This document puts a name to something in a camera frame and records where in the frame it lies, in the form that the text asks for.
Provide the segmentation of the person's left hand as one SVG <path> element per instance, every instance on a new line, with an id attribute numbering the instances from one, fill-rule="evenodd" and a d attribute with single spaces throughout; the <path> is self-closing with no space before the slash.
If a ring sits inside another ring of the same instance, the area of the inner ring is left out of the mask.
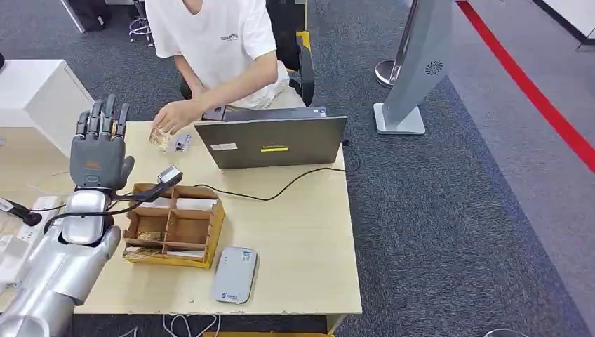
<path id="1" fill-rule="evenodd" d="M 162 107 L 152 122 L 152 128 L 176 134 L 182 128 L 200 120 L 205 107 L 198 100 L 180 100 Z"/>

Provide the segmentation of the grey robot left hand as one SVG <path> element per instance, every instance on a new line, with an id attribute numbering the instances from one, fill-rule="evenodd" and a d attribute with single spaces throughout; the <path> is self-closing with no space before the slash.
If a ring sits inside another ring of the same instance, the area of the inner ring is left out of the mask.
<path id="1" fill-rule="evenodd" d="M 96 100 L 79 115 L 72 138 L 69 172 L 80 188 L 119 191 L 126 186 L 134 158 L 126 156 L 126 122 L 130 105 L 119 110 L 116 96 Z"/>

